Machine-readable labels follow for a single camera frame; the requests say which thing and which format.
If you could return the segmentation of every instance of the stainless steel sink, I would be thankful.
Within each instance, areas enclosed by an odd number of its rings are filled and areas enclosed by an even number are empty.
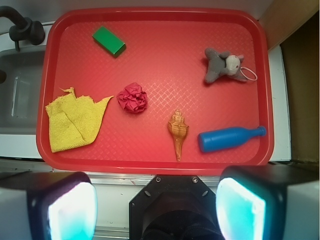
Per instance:
[[[0,134],[35,135],[46,46],[0,52]]]

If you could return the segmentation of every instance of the green block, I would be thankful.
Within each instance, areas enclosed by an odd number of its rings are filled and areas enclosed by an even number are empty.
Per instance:
[[[92,37],[105,49],[107,49],[115,58],[118,57],[127,47],[111,31],[104,26],[100,27]]]

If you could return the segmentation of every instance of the orange seashell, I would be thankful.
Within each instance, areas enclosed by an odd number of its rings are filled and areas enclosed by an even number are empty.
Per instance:
[[[185,118],[181,116],[178,109],[172,115],[172,119],[168,121],[168,129],[173,137],[176,160],[180,162],[182,145],[187,137],[189,126],[185,124]]]

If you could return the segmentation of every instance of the red tray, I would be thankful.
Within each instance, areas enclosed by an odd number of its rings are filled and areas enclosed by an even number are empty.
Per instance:
[[[92,34],[105,26],[126,43],[113,58]],[[227,77],[204,84],[204,50],[244,55],[243,66],[257,81]],[[74,87],[95,102],[116,96],[132,82],[148,96],[141,114],[125,112],[110,100],[100,132],[91,145],[52,153],[45,106]],[[176,161],[168,120],[179,109],[189,125]],[[201,132],[228,127],[265,126],[267,135],[228,150],[201,153]],[[43,159],[62,170],[219,175],[229,165],[266,164],[274,129],[268,52],[259,23],[242,11],[203,8],[100,8],[71,11],[52,26],[46,46],[36,142]]]

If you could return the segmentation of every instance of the stuffed elephant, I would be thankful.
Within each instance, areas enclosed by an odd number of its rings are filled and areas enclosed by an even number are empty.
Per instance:
[[[210,47],[205,49],[204,54],[209,60],[208,72],[205,76],[206,83],[211,84],[224,75],[242,82],[247,81],[240,71],[244,60],[243,55],[230,55],[229,51],[219,53]]]

